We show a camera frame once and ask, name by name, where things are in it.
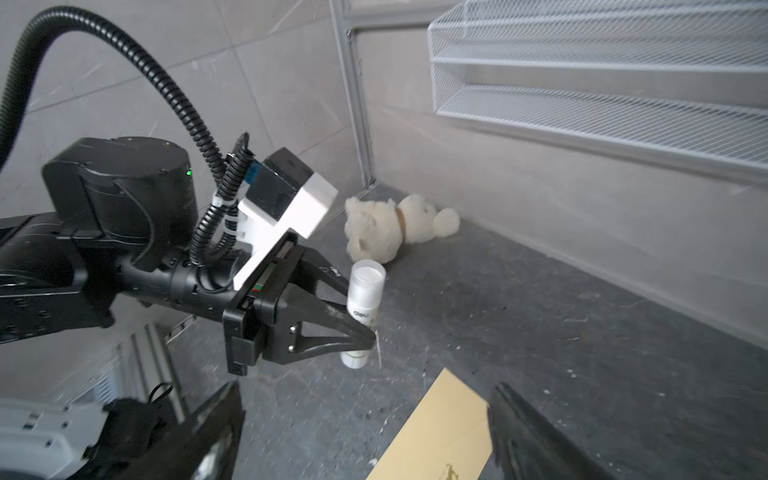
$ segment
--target white teddy bear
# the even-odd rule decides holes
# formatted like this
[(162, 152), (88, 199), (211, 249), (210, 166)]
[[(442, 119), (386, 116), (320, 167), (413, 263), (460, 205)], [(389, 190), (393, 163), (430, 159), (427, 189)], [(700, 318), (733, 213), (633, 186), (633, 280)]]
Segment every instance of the white teddy bear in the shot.
[(386, 202), (349, 198), (345, 204), (344, 234), (346, 251), (353, 261), (374, 260), (387, 263), (395, 258), (400, 245), (422, 243), (447, 237), (458, 231), (458, 214), (452, 208), (439, 213), (421, 195), (413, 194), (395, 205)]

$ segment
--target white wire basket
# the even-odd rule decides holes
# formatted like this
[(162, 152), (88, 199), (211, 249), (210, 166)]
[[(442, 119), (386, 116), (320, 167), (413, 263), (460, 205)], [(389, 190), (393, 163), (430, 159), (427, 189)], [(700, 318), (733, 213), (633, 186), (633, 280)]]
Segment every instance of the white wire basket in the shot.
[(476, 65), (768, 81), (766, 0), (465, 0), (428, 37), (437, 114), (768, 172), (764, 108), (468, 81)]

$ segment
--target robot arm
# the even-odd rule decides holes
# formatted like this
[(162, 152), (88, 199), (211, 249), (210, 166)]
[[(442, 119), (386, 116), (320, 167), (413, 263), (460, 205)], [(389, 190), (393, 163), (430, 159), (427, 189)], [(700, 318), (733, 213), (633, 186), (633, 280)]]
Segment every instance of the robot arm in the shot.
[[(154, 138), (84, 138), (49, 161), (56, 212), (4, 220), (0, 339), (110, 326), (109, 306), (124, 292), (223, 322), (237, 375), (260, 355), (289, 363), (372, 348), (373, 332), (314, 296), (319, 281), (346, 295), (347, 281), (292, 231), (309, 236), (322, 220), (336, 192), (327, 181), (286, 149), (268, 157), (240, 205), (252, 251), (205, 267), (186, 247), (197, 212), (189, 173), (186, 152)], [(303, 322), (345, 336), (305, 337)]]

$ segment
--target white glue stick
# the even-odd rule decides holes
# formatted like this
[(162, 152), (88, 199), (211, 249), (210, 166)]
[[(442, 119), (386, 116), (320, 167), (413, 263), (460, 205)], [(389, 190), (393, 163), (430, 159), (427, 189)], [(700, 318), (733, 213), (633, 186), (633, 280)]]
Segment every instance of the white glue stick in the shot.
[[(386, 270), (373, 260), (360, 260), (352, 265), (349, 278), (349, 292), (346, 294), (346, 311), (358, 322), (374, 329), (382, 291), (386, 280)], [(366, 364), (370, 350), (341, 352), (341, 361), (350, 369), (358, 369)]]

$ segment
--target gray wall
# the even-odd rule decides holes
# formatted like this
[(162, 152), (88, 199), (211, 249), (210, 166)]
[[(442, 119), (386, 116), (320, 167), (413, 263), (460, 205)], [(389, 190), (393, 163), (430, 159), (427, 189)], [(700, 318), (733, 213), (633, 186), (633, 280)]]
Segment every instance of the gray wall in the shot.
[[(339, 189), (362, 190), (327, 0), (4, 0), (0, 71), (7, 71), (26, 22), (48, 6), (77, 5), (134, 36), (170, 72), (222, 148), (243, 131), (263, 158), (288, 147)], [(151, 135), (190, 154), (197, 205), (214, 183), (172, 110), (117, 52), (82, 33), (54, 43), (45, 58), (15, 149), (0, 174), (0, 217), (52, 210), (40, 167), (80, 137)], [(119, 299), (113, 329), (59, 333), (0, 349), (0, 394), (44, 398), (62, 373), (152, 319), (183, 315)], [(28, 366), (34, 377), (16, 367)]]
[(350, 8), (381, 7), (399, 3), (433, 2), (435, 0), (347, 0)]
[(768, 191), (437, 117), (424, 29), (358, 40), (378, 180), (768, 346)]

